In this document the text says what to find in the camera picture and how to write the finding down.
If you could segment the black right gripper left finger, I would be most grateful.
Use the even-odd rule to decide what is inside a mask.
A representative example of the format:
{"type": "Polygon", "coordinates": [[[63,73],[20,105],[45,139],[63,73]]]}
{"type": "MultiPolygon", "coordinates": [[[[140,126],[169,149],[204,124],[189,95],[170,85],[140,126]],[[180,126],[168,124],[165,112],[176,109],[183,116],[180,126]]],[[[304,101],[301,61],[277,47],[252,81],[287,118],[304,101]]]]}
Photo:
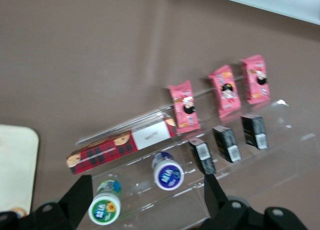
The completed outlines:
{"type": "Polygon", "coordinates": [[[82,175],[58,202],[48,202],[34,213],[36,230],[75,230],[93,200],[91,175],[82,175]]]}

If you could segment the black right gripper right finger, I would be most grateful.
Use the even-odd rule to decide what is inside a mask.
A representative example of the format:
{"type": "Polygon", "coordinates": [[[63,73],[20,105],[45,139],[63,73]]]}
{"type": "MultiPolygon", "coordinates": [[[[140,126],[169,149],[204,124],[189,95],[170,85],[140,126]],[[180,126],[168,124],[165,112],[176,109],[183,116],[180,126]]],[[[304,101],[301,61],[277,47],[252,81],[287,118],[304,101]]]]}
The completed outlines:
{"type": "Polygon", "coordinates": [[[210,217],[201,230],[264,230],[264,215],[242,198],[227,197],[214,175],[204,176],[204,201],[210,217]]]}

